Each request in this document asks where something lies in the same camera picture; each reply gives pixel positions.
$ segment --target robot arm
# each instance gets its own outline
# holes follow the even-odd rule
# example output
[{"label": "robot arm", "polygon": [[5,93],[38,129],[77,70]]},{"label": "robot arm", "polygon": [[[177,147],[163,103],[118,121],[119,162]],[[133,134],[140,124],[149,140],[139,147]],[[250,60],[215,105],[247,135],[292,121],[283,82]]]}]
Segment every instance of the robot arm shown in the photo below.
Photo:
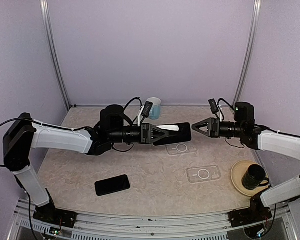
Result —
[{"label": "robot arm", "polygon": [[[152,104],[146,103],[141,116],[147,118]],[[46,148],[75,151],[81,154],[99,156],[111,150],[115,143],[132,143],[150,145],[156,143],[164,145],[165,140],[170,143],[179,143],[180,136],[187,130],[180,130],[176,125],[154,126],[149,123],[133,121],[124,114],[124,108],[119,105],[110,105],[100,112],[100,121],[92,127],[78,129],[49,125],[32,120],[29,113],[19,116],[3,137],[4,166],[15,176],[18,184],[30,195],[36,205],[33,218],[62,226],[73,228],[76,213],[57,209],[52,197],[45,189],[29,160],[31,149]]]},{"label": "robot arm", "polygon": [[[219,109],[214,99],[209,103],[212,113],[216,114]],[[256,125],[254,107],[247,102],[237,102],[233,110],[235,122],[208,118],[192,125],[192,129],[210,138],[240,138],[240,142],[250,149],[278,153],[300,161],[300,137]],[[253,196],[250,208],[230,212],[231,225],[238,227],[262,221],[264,217],[271,218],[270,206],[297,197],[300,197],[300,176]]]},{"label": "robot arm", "polygon": [[[282,154],[300,161],[300,138],[263,131],[258,136],[258,148],[262,151]],[[261,194],[265,207],[300,196],[300,176],[277,185]]]}]

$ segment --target black cable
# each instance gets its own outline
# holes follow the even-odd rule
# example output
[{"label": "black cable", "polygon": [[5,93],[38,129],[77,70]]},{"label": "black cable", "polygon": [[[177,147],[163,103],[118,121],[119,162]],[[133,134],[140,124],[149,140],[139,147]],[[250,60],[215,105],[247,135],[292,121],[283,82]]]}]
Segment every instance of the black cable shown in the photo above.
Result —
[{"label": "black cable", "polygon": [[300,196],[295,196],[295,197],[289,199],[289,200],[286,201],[286,202],[287,202],[287,203],[292,203],[292,202],[294,202],[294,201],[296,201],[296,200],[298,200],[298,199],[300,199]]},{"label": "black cable", "polygon": [[34,236],[34,239],[35,240],[38,240],[36,234],[35,234],[35,231],[34,231],[34,226],[32,225],[32,219],[31,219],[31,197],[29,195],[28,192],[26,192],[26,194],[28,195],[28,198],[29,198],[29,222],[30,222],[30,228],[31,228],[31,232]]},{"label": "black cable", "polygon": [[136,116],[133,121],[132,121],[132,125],[135,123],[135,121],[137,120],[138,116]]},{"label": "black cable", "polygon": [[224,100],[223,98],[219,98],[218,104],[217,104],[218,106],[221,101],[224,102],[225,104],[227,104],[233,111],[235,111],[234,107],[230,103],[228,103],[226,100]]},{"label": "black cable", "polygon": [[142,101],[141,101],[140,97],[134,97],[134,98],[132,98],[132,99],[124,106],[123,111],[125,111],[125,110],[127,109],[127,107],[128,107],[134,100],[139,100],[139,102],[140,102],[140,107],[142,107]]},{"label": "black cable", "polygon": [[261,236],[261,238],[266,236],[270,232],[272,227],[274,226],[274,222],[275,222],[275,219],[276,219],[276,213],[277,213],[277,204],[274,206],[274,214],[273,214],[273,219],[272,219],[271,225],[270,225],[269,229],[266,231],[266,233]]},{"label": "black cable", "polygon": [[222,112],[221,109],[220,109],[220,113],[221,113],[221,116],[222,116],[222,121],[224,121],[225,120],[225,115],[224,115],[224,113]]},{"label": "black cable", "polygon": [[271,131],[271,132],[273,132],[273,133],[276,133],[276,134],[281,134],[281,135],[290,136],[290,137],[293,137],[293,138],[298,138],[298,139],[300,139],[300,136],[298,136],[298,135],[293,135],[293,134],[290,134],[290,133],[285,133],[285,132],[275,131],[275,130],[271,129],[271,128],[268,127],[268,126],[258,125],[258,124],[255,124],[255,126],[258,127],[258,128],[264,129],[264,130],[269,130],[269,131]]},{"label": "black cable", "polygon": [[231,147],[235,147],[235,148],[238,148],[238,149],[244,149],[244,148],[246,147],[246,146],[243,145],[242,143],[241,143],[242,146],[231,145],[231,144],[227,141],[227,139],[230,139],[230,138],[224,138],[224,141],[225,141],[228,145],[230,145]]},{"label": "black cable", "polygon": [[217,119],[220,120],[220,117],[218,116],[218,114],[215,113],[214,115],[216,116]]},{"label": "black cable", "polygon": [[[60,129],[60,130],[71,131],[71,132],[76,132],[76,131],[79,131],[79,130],[82,130],[82,129],[91,129],[91,130],[93,130],[93,128],[90,127],[90,126],[83,126],[83,127],[72,129],[72,128],[66,128],[66,127],[61,127],[61,126],[55,126],[55,125],[50,125],[50,124],[46,124],[46,123],[41,123],[41,122],[37,122],[37,121],[34,121],[32,119],[27,119],[27,118],[12,118],[12,119],[9,119],[7,121],[4,121],[3,123],[0,123],[0,128],[3,125],[6,125],[6,124],[14,122],[14,121],[27,121],[27,122],[31,122],[31,123],[34,123],[34,124],[42,125],[44,127],[50,127],[50,128],[53,128],[53,129]],[[5,165],[1,165],[0,164],[0,168],[5,168],[5,167],[6,167]]]},{"label": "black cable", "polygon": [[132,143],[132,147],[130,147],[128,150],[118,150],[118,149],[116,149],[114,146],[115,146],[115,144],[112,143],[112,144],[111,144],[111,148],[112,148],[113,150],[115,150],[115,151],[117,151],[117,152],[120,152],[120,153],[127,153],[127,152],[129,152],[131,149],[133,149],[135,145]]},{"label": "black cable", "polygon": [[140,121],[140,124],[142,124],[142,123],[144,122],[145,119],[146,119],[146,117],[144,116],[144,117],[142,118],[142,120]]}]

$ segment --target black mug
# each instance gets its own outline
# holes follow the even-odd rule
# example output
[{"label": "black mug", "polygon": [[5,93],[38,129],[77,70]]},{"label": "black mug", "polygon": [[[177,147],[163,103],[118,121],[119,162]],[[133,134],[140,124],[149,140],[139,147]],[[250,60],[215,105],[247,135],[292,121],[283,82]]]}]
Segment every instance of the black mug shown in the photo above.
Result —
[{"label": "black mug", "polygon": [[264,187],[268,184],[269,178],[266,177],[266,171],[262,166],[257,164],[251,165],[242,178],[242,185],[247,190],[254,190],[257,187]]}]

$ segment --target blue mug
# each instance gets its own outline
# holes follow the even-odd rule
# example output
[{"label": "blue mug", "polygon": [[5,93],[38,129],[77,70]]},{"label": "blue mug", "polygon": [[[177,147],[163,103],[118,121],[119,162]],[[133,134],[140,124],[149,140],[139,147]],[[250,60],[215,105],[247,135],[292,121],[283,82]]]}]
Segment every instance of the blue mug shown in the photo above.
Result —
[{"label": "blue mug", "polygon": [[152,120],[158,119],[161,113],[161,100],[157,97],[150,97],[147,101],[153,103],[149,118]]}]

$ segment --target transparent case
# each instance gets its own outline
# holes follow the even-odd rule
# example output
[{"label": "transparent case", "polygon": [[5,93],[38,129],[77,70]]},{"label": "transparent case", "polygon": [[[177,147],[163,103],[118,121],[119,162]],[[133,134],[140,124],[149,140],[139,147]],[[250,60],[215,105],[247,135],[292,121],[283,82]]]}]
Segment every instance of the transparent case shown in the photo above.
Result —
[{"label": "transparent case", "polygon": [[192,184],[221,178],[221,173],[216,165],[188,168],[187,175],[189,182]]},{"label": "transparent case", "polygon": [[168,154],[172,156],[178,154],[194,153],[197,151],[197,149],[191,142],[167,145],[166,150],[168,151]]}]

